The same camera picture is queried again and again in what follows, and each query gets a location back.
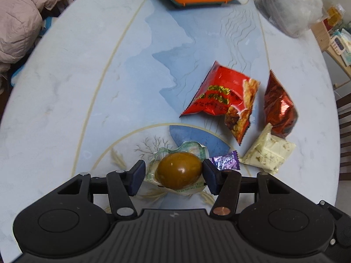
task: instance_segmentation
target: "table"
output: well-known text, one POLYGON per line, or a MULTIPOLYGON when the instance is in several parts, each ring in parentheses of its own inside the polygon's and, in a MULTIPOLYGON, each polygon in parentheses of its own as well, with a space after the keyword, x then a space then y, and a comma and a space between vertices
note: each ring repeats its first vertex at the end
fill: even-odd
MULTIPOLYGON (((264 127, 269 68, 299 112, 288 140, 297 148, 277 177, 314 201, 334 204, 339 129, 332 85, 311 31, 285 36, 257 13, 253 0, 175 8, 168 0, 76 0, 42 39, 15 86, 0 128, 0 250, 20 250, 12 223, 73 175, 93 176, 150 160, 157 147, 191 137, 210 153, 243 155, 264 127), (251 127, 239 147, 223 118, 179 118, 215 60, 261 81, 251 127), (112 161, 111 149, 117 155, 112 161)), ((259 170, 242 165, 244 176, 259 170)), ((107 199, 95 197, 105 208, 107 199)), ((252 201, 240 199, 240 208, 252 201)), ((144 207, 209 210, 198 195, 168 195, 144 207)))

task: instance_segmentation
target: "puffer jacket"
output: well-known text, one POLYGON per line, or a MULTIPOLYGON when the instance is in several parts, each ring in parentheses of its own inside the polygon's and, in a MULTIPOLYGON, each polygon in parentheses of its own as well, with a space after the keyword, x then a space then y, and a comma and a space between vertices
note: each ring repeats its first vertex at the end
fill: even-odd
POLYGON ((43 8, 61 0, 0 0, 0 62, 16 63, 36 40, 43 8))

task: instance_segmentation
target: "white plastic bag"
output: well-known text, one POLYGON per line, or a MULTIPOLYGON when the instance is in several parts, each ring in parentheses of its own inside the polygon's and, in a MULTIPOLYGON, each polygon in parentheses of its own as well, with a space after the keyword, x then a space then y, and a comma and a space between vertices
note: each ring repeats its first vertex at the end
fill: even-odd
POLYGON ((285 34, 298 37, 323 18, 322 0, 255 0, 256 7, 285 34))

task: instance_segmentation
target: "brown egg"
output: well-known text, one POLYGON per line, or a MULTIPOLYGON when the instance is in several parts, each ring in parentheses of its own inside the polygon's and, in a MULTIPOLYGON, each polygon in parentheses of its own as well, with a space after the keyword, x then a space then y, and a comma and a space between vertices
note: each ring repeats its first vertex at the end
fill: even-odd
POLYGON ((176 152, 161 160, 155 176, 166 188, 179 190, 194 184, 201 173, 200 158, 189 152, 176 152))

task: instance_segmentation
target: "red foil package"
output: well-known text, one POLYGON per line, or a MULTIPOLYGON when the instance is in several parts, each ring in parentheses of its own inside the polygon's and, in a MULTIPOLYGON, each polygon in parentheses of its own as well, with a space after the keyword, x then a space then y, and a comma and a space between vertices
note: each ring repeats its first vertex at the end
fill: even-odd
POLYGON ((282 139, 292 131, 298 119, 294 103, 272 70, 264 95, 264 113, 266 124, 273 125, 272 134, 282 139))
POLYGON ((202 111, 213 116, 225 114, 225 124, 241 144, 250 126, 249 118, 259 84, 255 79, 216 61, 182 115, 202 111))

